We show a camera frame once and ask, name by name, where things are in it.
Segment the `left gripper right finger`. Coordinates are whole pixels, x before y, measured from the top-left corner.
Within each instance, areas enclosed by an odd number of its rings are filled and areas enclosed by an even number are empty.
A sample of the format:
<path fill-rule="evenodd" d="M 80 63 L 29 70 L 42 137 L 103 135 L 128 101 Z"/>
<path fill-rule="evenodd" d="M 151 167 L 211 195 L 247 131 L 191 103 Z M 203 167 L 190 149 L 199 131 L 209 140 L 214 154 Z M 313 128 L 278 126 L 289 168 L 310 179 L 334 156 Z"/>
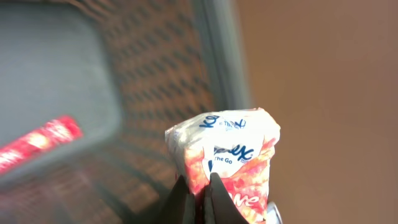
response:
<path fill-rule="evenodd" d="M 204 224 L 248 224 L 229 196 L 217 173 L 210 175 L 203 202 Z"/>

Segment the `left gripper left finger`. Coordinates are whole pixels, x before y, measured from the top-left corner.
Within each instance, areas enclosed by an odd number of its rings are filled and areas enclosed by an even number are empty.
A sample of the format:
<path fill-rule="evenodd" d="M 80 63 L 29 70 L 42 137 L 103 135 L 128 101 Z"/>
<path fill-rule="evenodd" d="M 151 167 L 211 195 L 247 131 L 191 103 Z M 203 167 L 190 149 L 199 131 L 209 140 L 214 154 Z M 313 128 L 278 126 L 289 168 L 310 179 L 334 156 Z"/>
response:
<path fill-rule="evenodd" d="M 180 176 L 157 216 L 157 224 L 194 224 L 195 198 Z"/>

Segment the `red coffee stick sachet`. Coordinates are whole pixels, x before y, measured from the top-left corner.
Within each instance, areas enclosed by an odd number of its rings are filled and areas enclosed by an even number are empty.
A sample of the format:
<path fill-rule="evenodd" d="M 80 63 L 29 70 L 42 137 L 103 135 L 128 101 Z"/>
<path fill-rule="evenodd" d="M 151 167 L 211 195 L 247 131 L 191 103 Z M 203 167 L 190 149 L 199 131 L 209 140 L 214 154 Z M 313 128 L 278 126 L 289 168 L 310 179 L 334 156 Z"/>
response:
<path fill-rule="evenodd" d="M 48 121 L 1 148 L 1 173 L 82 137 L 83 131 L 71 116 Z"/>

